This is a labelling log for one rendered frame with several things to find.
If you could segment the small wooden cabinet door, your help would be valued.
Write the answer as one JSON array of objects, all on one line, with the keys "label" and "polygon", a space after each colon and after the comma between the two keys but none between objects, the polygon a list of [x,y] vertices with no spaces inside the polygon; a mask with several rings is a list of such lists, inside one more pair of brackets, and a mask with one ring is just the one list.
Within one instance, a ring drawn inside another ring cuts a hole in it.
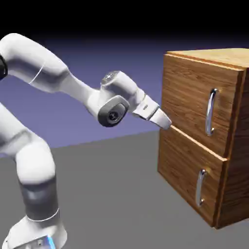
[{"label": "small wooden cabinet door", "polygon": [[[211,227],[215,226],[227,162],[177,128],[160,130],[158,172]],[[204,202],[198,207],[196,182],[201,169],[206,170],[201,191]]]}]

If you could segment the large wooden cabinet door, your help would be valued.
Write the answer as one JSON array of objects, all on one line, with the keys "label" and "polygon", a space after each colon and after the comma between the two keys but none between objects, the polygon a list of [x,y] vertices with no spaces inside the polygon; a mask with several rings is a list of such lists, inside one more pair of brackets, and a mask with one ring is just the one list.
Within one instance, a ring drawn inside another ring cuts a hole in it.
[{"label": "large wooden cabinet door", "polygon": [[[236,109],[246,68],[167,53],[163,58],[162,107],[172,124],[223,158],[229,156]],[[210,91],[214,99],[211,136],[205,121]]]}]

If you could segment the wooden cabinet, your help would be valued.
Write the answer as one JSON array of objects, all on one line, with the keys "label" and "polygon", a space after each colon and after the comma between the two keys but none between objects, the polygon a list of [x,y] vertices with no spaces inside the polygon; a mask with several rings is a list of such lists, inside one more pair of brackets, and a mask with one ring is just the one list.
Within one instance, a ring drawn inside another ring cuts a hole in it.
[{"label": "wooden cabinet", "polygon": [[237,104],[234,130],[225,168],[214,228],[249,218],[249,49],[225,48],[171,51],[187,58],[246,68]]}]

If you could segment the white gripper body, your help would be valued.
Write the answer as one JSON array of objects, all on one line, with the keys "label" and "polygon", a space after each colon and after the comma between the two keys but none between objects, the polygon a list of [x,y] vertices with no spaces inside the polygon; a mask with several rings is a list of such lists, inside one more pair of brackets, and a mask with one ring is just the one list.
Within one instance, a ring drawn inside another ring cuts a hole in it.
[{"label": "white gripper body", "polygon": [[172,124],[170,118],[166,115],[166,113],[158,108],[152,117],[149,119],[150,122],[156,124],[158,127],[168,130]]}]

